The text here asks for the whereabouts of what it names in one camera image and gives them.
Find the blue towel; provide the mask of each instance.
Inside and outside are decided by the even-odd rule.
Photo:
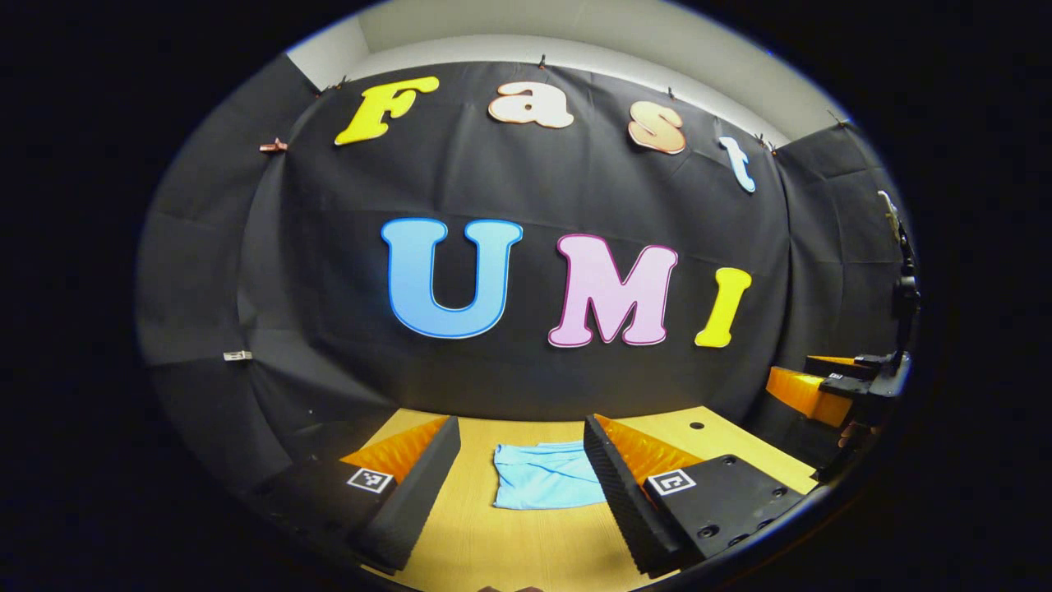
[[[499,445],[497,508],[550,510],[606,502],[583,441],[534,447]]]

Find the letter u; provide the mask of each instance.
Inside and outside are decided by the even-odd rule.
[[[464,340],[489,331],[504,314],[508,293],[508,257],[522,240],[523,228],[505,220],[476,220],[464,236],[479,250],[474,301],[447,309],[434,301],[434,245],[446,238],[446,225],[430,218],[400,218],[380,234],[390,247],[387,285],[391,310],[402,325],[441,340]]]

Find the letter m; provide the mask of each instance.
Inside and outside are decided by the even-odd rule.
[[[665,341],[665,302],[668,280],[679,256],[667,246],[650,245],[640,251],[625,281],[606,241],[598,236],[571,233],[557,246],[566,257],[566,299],[559,327],[548,332],[557,348],[580,348],[591,343],[588,308],[605,344],[613,342],[634,309],[632,325],[622,340],[630,346],[652,346]]]

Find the wooden table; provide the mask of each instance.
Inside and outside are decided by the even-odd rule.
[[[437,417],[399,410],[365,446]],[[802,494],[817,485],[810,478],[813,468],[704,407],[618,421],[703,460],[735,454]],[[459,422],[460,455],[405,570],[388,576],[364,569],[425,592],[476,592],[486,586],[502,592],[529,586],[545,592],[625,591],[655,581],[635,570],[605,503],[563,510],[493,508],[497,445],[580,441],[583,421],[529,423],[461,417]],[[695,422],[705,427],[691,428]]]

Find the white ceiling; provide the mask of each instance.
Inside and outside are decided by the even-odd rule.
[[[369,56],[393,55],[399,48],[403,48],[403,56],[413,54],[417,65],[447,61],[429,58],[439,46],[434,43],[438,40],[532,36],[611,49],[663,66],[655,72],[671,70],[670,78],[690,78],[701,83],[699,87],[714,89],[745,107],[743,113],[747,109],[769,123],[734,121],[752,132],[766,127],[770,136],[794,140],[832,124],[827,109],[848,118],[823,90],[750,40],[662,0],[390,0],[338,24],[328,35],[338,29],[349,40],[339,50],[330,50],[326,59],[341,62],[344,73]],[[325,61],[317,57],[317,50],[309,56],[304,50],[311,42],[320,44],[310,40],[289,50],[289,57],[308,77],[310,62],[320,69]],[[431,43],[420,45],[419,52],[407,47],[422,42]],[[560,63],[559,56],[547,53],[549,63]],[[473,59],[493,58],[479,55]],[[656,83],[654,87],[665,85]]]

